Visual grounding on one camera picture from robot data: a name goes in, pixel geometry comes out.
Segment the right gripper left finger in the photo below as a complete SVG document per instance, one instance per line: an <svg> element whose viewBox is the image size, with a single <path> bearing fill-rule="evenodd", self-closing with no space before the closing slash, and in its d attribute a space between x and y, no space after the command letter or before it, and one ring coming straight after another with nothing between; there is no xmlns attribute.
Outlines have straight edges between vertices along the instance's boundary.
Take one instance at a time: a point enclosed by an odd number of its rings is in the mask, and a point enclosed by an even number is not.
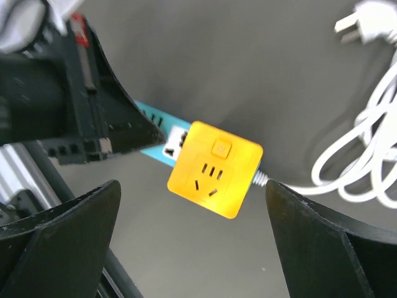
<svg viewBox="0 0 397 298"><path fill-rule="evenodd" d="M120 200L112 180L1 226L1 297L95 297Z"/></svg>

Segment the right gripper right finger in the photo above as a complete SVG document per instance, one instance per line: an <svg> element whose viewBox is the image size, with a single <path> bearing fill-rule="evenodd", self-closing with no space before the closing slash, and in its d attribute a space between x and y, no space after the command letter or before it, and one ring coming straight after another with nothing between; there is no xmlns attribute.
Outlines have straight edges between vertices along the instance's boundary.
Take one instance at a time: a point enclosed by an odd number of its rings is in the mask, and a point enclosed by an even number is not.
<svg viewBox="0 0 397 298"><path fill-rule="evenodd" d="M396 297L396 233L270 180L267 210L290 297Z"/></svg>

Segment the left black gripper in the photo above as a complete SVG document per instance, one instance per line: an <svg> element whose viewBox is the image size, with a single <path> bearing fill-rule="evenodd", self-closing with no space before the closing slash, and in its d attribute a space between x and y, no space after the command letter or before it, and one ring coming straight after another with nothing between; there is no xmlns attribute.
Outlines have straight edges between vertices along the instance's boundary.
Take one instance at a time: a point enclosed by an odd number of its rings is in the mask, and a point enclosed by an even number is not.
<svg viewBox="0 0 397 298"><path fill-rule="evenodd" d="M158 138L75 12L61 36L49 25L24 53L1 55L1 144L41 141L61 161L146 148Z"/></svg>

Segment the teal rectangular power strip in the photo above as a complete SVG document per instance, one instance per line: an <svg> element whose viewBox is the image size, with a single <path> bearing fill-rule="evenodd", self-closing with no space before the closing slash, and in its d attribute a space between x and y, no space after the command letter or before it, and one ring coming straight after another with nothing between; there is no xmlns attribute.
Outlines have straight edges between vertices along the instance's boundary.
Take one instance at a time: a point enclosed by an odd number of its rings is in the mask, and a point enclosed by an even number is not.
<svg viewBox="0 0 397 298"><path fill-rule="evenodd" d="M136 106L155 126L158 139L142 149L145 155L174 167L191 123L168 114L143 102L135 101Z"/></svg>

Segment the yellow cube adapter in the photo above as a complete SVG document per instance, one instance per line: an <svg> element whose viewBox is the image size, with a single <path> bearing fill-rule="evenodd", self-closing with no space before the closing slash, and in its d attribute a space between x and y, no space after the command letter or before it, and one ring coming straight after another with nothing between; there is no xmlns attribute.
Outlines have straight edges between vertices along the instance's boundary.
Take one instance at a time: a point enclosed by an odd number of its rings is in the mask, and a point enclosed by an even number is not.
<svg viewBox="0 0 397 298"><path fill-rule="evenodd" d="M237 216L261 163L263 148L195 121L167 182L169 191L227 219Z"/></svg>

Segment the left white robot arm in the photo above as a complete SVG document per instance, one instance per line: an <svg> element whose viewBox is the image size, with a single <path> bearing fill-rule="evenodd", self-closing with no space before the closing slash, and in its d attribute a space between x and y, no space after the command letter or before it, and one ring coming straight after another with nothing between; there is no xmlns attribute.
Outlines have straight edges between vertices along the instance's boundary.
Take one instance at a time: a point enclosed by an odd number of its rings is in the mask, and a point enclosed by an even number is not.
<svg viewBox="0 0 397 298"><path fill-rule="evenodd" d="M80 1L1 2L1 144L39 141L62 165L163 144L120 84Z"/></svg>

